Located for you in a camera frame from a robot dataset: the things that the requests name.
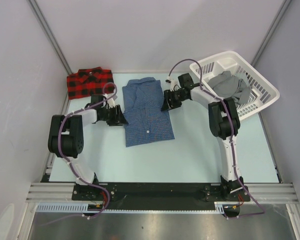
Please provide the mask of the blue checked shirt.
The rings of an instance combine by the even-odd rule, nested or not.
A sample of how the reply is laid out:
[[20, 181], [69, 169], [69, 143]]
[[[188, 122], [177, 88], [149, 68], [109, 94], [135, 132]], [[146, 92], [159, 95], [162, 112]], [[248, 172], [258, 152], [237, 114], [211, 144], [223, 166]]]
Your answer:
[[154, 77], [131, 79], [122, 87], [125, 146], [134, 147], [175, 138], [168, 111], [161, 111], [164, 94]]

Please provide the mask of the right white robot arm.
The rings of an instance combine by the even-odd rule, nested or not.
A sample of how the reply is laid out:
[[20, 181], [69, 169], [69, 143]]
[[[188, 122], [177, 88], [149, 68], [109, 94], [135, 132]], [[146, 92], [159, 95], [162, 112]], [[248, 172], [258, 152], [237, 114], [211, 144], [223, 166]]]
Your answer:
[[168, 76], [165, 82], [169, 84], [169, 89], [163, 91], [161, 111], [179, 108], [186, 100], [197, 102], [208, 110], [209, 129], [218, 141], [221, 156], [219, 194], [227, 201], [242, 201], [244, 180], [238, 166], [236, 149], [241, 123], [234, 100], [214, 95], [201, 82], [194, 83], [188, 73], [180, 75], [178, 80]]

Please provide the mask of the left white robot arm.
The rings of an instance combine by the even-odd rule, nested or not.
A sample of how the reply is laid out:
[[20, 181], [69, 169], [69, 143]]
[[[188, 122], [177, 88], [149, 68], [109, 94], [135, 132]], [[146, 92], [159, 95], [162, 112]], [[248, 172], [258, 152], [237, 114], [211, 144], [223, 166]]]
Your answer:
[[51, 118], [48, 150], [63, 159], [75, 176], [75, 183], [84, 186], [83, 194], [90, 200], [97, 199], [101, 191], [107, 190], [99, 185], [96, 173], [80, 157], [85, 143], [84, 128], [99, 121], [106, 122], [110, 127], [127, 125], [121, 106], [115, 103], [116, 98], [115, 94], [92, 95], [90, 103], [84, 108]]

